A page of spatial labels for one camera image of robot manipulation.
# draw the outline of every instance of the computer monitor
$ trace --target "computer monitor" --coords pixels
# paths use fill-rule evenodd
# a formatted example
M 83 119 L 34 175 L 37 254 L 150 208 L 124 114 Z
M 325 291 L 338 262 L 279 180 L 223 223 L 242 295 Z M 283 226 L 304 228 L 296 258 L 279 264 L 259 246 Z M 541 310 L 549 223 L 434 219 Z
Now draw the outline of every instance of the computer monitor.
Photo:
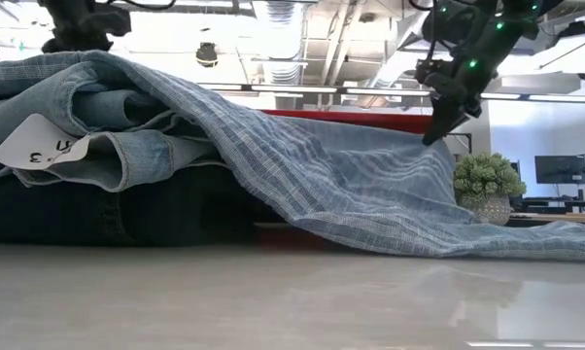
M 585 184 L 584 156 L 534 157 L 538 184 Z

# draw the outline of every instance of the potted plant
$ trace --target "potted plant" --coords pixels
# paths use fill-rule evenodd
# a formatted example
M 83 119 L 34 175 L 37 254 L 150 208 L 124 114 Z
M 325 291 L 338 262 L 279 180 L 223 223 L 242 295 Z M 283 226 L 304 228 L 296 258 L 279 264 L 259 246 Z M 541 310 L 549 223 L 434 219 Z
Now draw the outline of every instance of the potted plant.
M 466 156 L 455 169 L 457 203 L 482 223 L 505 225 L 510 217 L 508 198 L 526 192 L 526 184 L 500 154 Z

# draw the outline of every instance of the dark blue jeans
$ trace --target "dark blue jeans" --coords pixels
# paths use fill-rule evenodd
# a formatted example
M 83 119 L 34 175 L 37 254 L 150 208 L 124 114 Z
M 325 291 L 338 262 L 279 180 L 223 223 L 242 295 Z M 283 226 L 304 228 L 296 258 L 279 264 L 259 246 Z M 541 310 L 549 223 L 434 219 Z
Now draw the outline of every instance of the dark blue jeans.
M 120 193 L 58 183 L 26 188 L 0 179 L 0 243 L 87 246 L 188 246 L 250 242 L 259 205 L 218 166 Z

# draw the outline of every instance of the denim fabric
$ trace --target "denim fabric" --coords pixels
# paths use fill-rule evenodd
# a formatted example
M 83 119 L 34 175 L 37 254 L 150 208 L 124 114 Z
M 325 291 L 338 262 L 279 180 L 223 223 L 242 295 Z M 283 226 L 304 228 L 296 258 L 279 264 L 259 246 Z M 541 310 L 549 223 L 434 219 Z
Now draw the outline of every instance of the denim fabric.
M 102 122 L 74 111 L 76 93 L 115 90 L 143 94 L 139 103 L 153 111 L 110 114 Z M 157 115 L 157 103 L 169 111 Z M 293 226 L 343 245 L 404 256 L 585 260 L 582 225 L 474 225 L 471 213 L 455 203 L 455 164 L 446 145 L 425 147 L 419 135 L 269 117 L 105 52 L 0 62 L 0 142 L 32 113 L 73 135 L 97 135 L 101 124 L 122 129 L 127 121 L 155 119 L 148 127 L 106 129 L 101 144 L 92 145 L 100 148 L 99 157 L 56 165 L 45 174 L 54 179 L 108 191 L 158 182 L 190 165 L 196 154 L 208 153 L 195 150 L 210 146 L 200 138 L 207 136 L 249 193 Z M 104 172 L 115 174 L 113 180 Z M 40 172 L 17 173 L 35 184 Z
M 0 243 L 188 246 L 253 240 L 255 203 L 228 169 L 195 166 L 170 179 L 106 192 L 68 182 L 26 188 L 0 178 Z

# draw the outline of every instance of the red object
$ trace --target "red object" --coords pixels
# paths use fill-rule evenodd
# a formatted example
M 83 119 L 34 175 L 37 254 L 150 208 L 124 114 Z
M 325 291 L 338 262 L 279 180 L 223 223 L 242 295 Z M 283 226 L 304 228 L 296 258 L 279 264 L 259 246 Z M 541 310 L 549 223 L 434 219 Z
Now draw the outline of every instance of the red object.
M 350 123 L 373 126 L 411 133 L 423 134 L 430 126 L 430 116 L 355 113 L 355 112 L 318 112 L 318 111 L 281 111 L 264 110 L 268 115 L 280 117 L 307 118 L 315 121 Z
M 430 126 L 430 116 L 354 113 L 354 112 L 318 112 L 318 111 L 283 111 L 263 110 L 262 112 L 278 117 L 307 118 L 315 121 L 349 123 L 354 125 L 381 127 L 389 130 L 423 134 Z M 296 227 L 259 227 L 259 245 L 270 249 L 318 249 L 333 250 L 331 243 Z

